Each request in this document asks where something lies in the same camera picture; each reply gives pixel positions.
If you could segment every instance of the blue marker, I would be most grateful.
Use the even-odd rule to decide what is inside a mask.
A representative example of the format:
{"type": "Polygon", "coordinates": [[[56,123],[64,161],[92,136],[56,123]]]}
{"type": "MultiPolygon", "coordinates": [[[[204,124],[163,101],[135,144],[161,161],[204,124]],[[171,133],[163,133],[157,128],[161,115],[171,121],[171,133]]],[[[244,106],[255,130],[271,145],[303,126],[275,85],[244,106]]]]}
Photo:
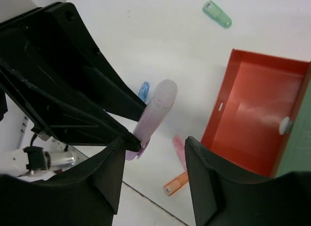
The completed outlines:
{"type": "Polygon", "coordinates": [[[149,88],[150,84],[148,82],[144,82],[139,90],[138,97],[144,102],[147,100],[149,88]]]}

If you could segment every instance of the red box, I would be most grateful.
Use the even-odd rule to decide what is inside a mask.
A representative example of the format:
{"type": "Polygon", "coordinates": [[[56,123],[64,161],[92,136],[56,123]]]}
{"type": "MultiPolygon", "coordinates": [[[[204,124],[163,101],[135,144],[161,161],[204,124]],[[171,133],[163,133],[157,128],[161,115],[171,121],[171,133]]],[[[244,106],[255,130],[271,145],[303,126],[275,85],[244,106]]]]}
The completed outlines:
{"type": "Polygon", "coordinates": [[[233,50],[202,138],[214,153],[249,171],[272,176],[309,62],[233,50]]]}

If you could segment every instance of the pink marker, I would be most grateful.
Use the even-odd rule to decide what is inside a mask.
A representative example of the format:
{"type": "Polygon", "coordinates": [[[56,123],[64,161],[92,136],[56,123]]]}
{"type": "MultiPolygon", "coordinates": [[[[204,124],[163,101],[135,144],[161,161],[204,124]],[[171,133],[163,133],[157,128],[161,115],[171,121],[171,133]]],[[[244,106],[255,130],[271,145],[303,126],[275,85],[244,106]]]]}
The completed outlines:
{"type": "Polygon", "coordinates": [[[182,140],[182,138],[179,135],[176,135],[173,140],[173,146],[176,150],[176,153],[178,155],[178,158],[180,160],[180,163],[184,167],[184,170],[187,171],[187,166],[186,166],[186,156],[185,156],[185,145],[182,140]]]}

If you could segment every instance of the black cable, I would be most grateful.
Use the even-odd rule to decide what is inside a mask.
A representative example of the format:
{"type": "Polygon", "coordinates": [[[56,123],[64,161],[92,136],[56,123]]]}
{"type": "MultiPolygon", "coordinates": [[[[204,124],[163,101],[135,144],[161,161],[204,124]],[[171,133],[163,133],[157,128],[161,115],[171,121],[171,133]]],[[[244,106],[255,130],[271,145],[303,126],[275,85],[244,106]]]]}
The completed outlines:
{"type": "Polygon", "coordinates": [[[34,133],[33,137],[30,140],[30,146],[32,147],[34,140],[38,137],[38,135],[36,133],[34,133]]]}

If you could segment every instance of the black line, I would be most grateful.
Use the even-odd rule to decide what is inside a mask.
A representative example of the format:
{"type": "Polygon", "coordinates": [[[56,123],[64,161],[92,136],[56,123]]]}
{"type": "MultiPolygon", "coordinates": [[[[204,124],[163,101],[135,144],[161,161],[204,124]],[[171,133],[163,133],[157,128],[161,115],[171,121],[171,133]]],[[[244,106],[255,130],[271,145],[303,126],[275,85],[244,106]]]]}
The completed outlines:
{"type": "Polygon", "coordinates": [[[161,210],[163,210],[164,212],[166,212],[167,214],[169,214],[171,217],[173,217],[174,219],[176,219],[177,221],[179,221],[180,223],[182,223],[185,226],[189,226],[187,225],[185,222],[183,222],[182,220],[178,219],[176,216],[172,215],[170,212],[168,212],[167,210],[165,210],[163,207],[161,207],[159,204],[155,203],[154,201],[152,201],[150,198],[146,197],[145,195],[143,195],[141,192],[139,192],[138,190],[136,190],[135,188],[133,188],[132,186],[130,186],[129,184],[127,184],[126,182],[122,181],[123,184],[125,184],[127,187],[131,188],[132,190],[134,190],[136,193],[138,193],[141,197],[149,200],[151,203],[153,203],[154,205],[156,205],[158,208],[160,208],[161,210]]]}

